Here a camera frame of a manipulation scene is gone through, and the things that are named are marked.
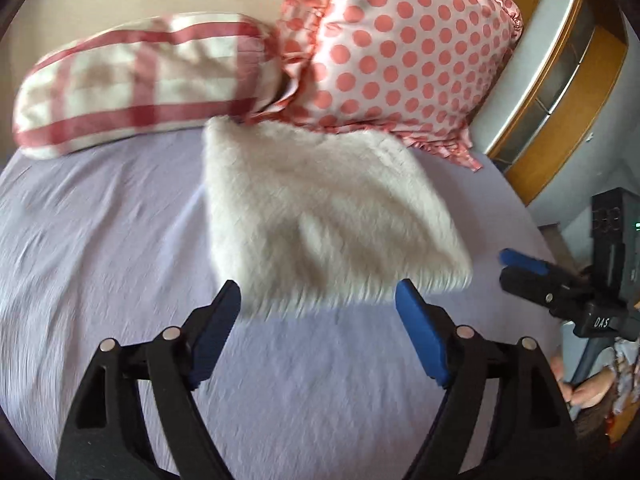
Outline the person's right hand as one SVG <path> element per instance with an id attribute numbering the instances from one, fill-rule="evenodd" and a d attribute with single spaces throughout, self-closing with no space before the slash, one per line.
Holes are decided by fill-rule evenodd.
<path id="1" fill-rule="evenodd" d="M 603 400 L 614 384 L 615 373 L 605 367 L 598 374 L 573 387 L 568 382 L 564 382 L 564 364 L 559 356 L 554 356 L 549 364 L 563 399 L 570 406 L 592 408 Z"/>

